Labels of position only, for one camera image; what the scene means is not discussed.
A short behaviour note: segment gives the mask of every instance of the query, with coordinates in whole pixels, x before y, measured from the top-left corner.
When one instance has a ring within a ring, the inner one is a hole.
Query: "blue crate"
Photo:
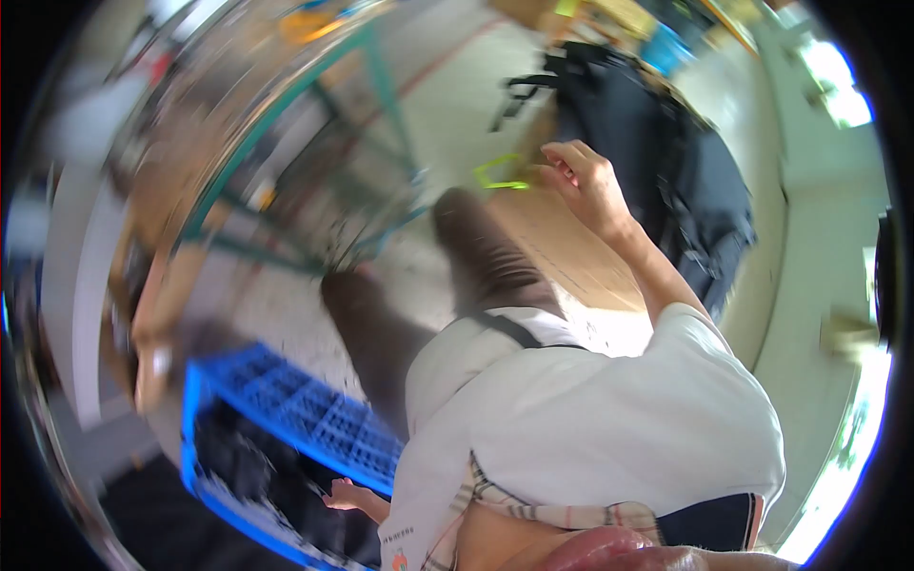
[[[278,514],[241,502],[197,465],[197,415],[223,400],[300,453],[376,492],[393,493],[402,443],[363,403],[300,371],[262,344],[187,365],[181,479],[210,510],[274,552],[317,569],[362,568],[301,542]]]

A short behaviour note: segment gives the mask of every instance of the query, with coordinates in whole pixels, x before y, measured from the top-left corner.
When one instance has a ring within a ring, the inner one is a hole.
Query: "finger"
[[[552,166],[541,165],[539,172],[546,183],[546,186],[558,192],[565,200],[574,200],[580,195],[580,191],[574,186],[569,178],[556,170]]]
[[[546,158],[552,162],[556,160],[565,161],[571,167],[572,171],[582,173],[587,168],[590,161],[580,149],[569,143],[546,143],[540,149]]]
[[[580,153],[583,154],[585,157],[587,157],[588,159],[591,159],[591,161],[599,161],[599,160],[602,160],[602,158],[603,158],[596,151],[591,149],[581,139],[575,139],[574,141],[569,141],[569,144],[571,146],[573,146],[574,148],[578,149],[580,151]]]

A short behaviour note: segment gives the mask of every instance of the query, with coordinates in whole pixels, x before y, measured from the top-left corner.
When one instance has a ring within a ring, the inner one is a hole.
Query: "white t-shirt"
[[[567,322],[532,308],[501,314],[543,344],[580,344]],[[758,381],[714,324],[674,303],[639,357],[520,349],[463,319],[436,336],[407,376],[411,437],[389,518],[383,568],[419,568],[441,534],[470,451],[533,504],[640,502],[657,516],[754,492],[765,510],[783,488],[783,438]]]

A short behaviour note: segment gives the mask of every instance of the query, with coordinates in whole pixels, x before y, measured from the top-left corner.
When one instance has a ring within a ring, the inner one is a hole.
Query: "black bag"
[[[632,215],[716,321],[743,249],[755,242],[749,190],[720,135],[641,63],[611,47],[566,42],[544,70],[506,83],[493,125],[540,88],[556,91],[556,140],[581,139],[612,162]]]

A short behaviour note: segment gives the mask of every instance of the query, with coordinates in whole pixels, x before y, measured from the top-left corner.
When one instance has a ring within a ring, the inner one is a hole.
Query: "black pants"
[[[564,317],[546,277],[475,196],[452,188],[432,215],[451,262],[459,318],[499,307],[535,307]],[[405,440],[406,373],[438,332],[391,309],[378,284],[361,274],[327,275],[321,296],[371,407]]]

